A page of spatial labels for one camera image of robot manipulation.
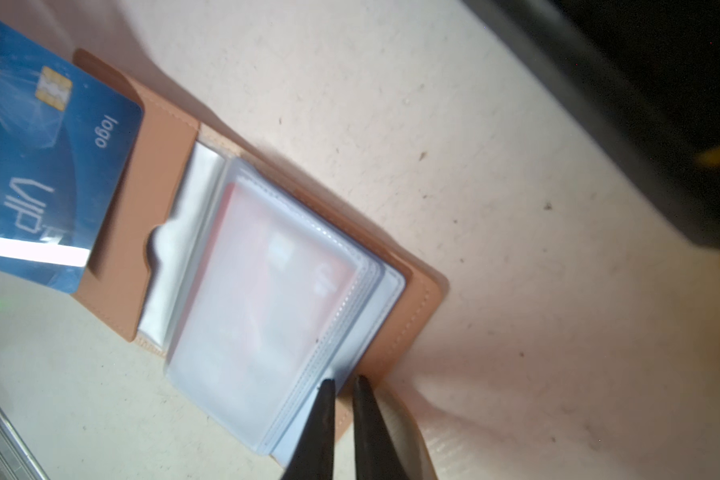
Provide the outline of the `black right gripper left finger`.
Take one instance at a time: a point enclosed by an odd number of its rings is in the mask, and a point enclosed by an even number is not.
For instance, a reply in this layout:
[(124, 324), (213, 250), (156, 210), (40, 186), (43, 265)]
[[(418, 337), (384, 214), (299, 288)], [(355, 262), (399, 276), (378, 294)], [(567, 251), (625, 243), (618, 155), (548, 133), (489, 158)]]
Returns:
[(331, 480), (334, 472), (336, 386), (323, 380), (282, 480)]

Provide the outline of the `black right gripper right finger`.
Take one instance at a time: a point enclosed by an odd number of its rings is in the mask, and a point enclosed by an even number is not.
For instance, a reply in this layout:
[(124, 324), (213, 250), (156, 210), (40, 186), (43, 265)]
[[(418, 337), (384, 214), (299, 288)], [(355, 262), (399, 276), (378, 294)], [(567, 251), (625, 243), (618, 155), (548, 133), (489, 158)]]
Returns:
[(357, 480), (408, 480), (392, 438), (365, 376), (353, 385), (354, 456)]

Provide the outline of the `red credit card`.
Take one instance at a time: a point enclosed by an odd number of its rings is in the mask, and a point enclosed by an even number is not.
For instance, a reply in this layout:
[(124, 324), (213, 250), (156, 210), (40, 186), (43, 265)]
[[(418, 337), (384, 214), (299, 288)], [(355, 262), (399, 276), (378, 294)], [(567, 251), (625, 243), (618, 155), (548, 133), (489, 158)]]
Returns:
[(249, 183), (230, 186), (170, 371), (190, 388), (297, 377), (358, 261)]

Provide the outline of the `tan leather card holder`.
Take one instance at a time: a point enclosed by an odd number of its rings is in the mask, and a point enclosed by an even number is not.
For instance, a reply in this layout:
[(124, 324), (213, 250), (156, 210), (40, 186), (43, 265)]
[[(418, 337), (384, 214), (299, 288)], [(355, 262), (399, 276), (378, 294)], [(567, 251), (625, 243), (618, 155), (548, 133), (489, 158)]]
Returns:
[(164, 359), (170, 383), (287, 479), (432, 479), (383, 381), (445, 278), (295, 168), (226, 137), (86, 50), (144, 110), (76, 300)]

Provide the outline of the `blue VIP credit card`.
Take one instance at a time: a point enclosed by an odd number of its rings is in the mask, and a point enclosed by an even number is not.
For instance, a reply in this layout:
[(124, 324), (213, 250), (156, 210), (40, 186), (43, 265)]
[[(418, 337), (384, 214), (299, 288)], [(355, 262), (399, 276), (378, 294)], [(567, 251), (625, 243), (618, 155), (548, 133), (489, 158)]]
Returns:
[(76, 292), (142, 119), (0, 21), (0, 271)]

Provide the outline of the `black plastic bin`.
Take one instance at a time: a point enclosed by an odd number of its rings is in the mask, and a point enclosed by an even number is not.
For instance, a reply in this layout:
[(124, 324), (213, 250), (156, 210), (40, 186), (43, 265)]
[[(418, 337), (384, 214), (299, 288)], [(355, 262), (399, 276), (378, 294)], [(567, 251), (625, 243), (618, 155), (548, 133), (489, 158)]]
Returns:
[(717, 250), (696, 163), (720, 145), (720, 1), (472, 1), (653, 206)]

